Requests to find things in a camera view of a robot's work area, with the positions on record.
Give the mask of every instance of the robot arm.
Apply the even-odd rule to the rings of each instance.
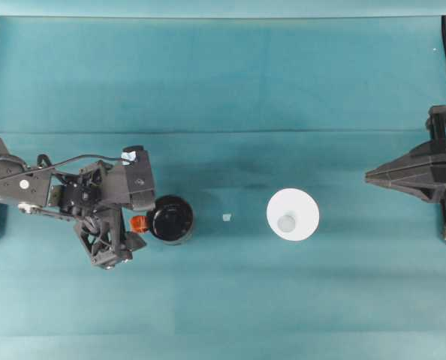
[[[78,174],[58,170],[84,158],[100,160]],[[154,190],[148,153],[142,146],[123,149],[122,158],[85,154],[55,164],[41,154],[37,165],[30,167],[9,154],[0,139],[0,203],[16,205],[26,214],[75,221],[91,264],[103,269],[131,260],[131,253],[146,245],[138,234],[125,230],[122,208],[153,210]]]

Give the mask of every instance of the green fabric surface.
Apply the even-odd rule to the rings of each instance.
[[[438,206],[363,182],[428,139],[439,36],[439,18],[0,19],[13,154],[142,144],[157,194],[196,214],[188,243],[147,235],[102,271],[67,223],[0,211],[0,359],[446,359]],[[307,241],[267,225],[289,187],[320,206]]]

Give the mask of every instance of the black cable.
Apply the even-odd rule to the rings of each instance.
[[[125,162],[128,162],[128,163],[133,163],[134,162],[133,160],[121,159],[120,157],[108,157],[108,156],[96,155],[96,154],[83,154],[83,155],[78,155],[78,156],[69,158],[69,159],[61,161],[59,163],[54,163],[51,166],[46,166],[46,167],[43,167],[43,168],[40,168],[40,169],[31,169],[31,170],[19,172],[17,174],[5,176],[4,178],[0,178],[0,182],[11,180],[11,179],[17,178],[19,176],[23,176],[23,175],[31,175],[31,174],[34,175],[34,174],[42,173],[42,172],[45,172],[45,171],[48,171],[48,170],[53,170],[56,167],[63,167],[64,165],[68,165],[68,164],[73,163],[75,161],[78,161],[78,160],[81,160],[81,159],[86,159],[86,158],[97,158],[97,159],[106,160],[106,161],[125,161]]]
[[[18,164],[23,168],[23,170],[28,167],[26,162],[21,157],[17,157],[11,154],[1,154],[0,161],[9,161],[10,163]]]

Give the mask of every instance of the black lid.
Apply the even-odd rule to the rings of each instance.
[[[146,214],[149,231],[166,242],[176,242],[185,236],[193,225],[191,206],[181,197],[167,195],[155,201],[155,209]]]

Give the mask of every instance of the orange part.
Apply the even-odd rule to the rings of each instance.
[[[134,233],[145,233],[149,229],[148,219],[146,218],[146,216],[142,215],[133,216],[130,219],[130,225],[131,231],[133,231]]]

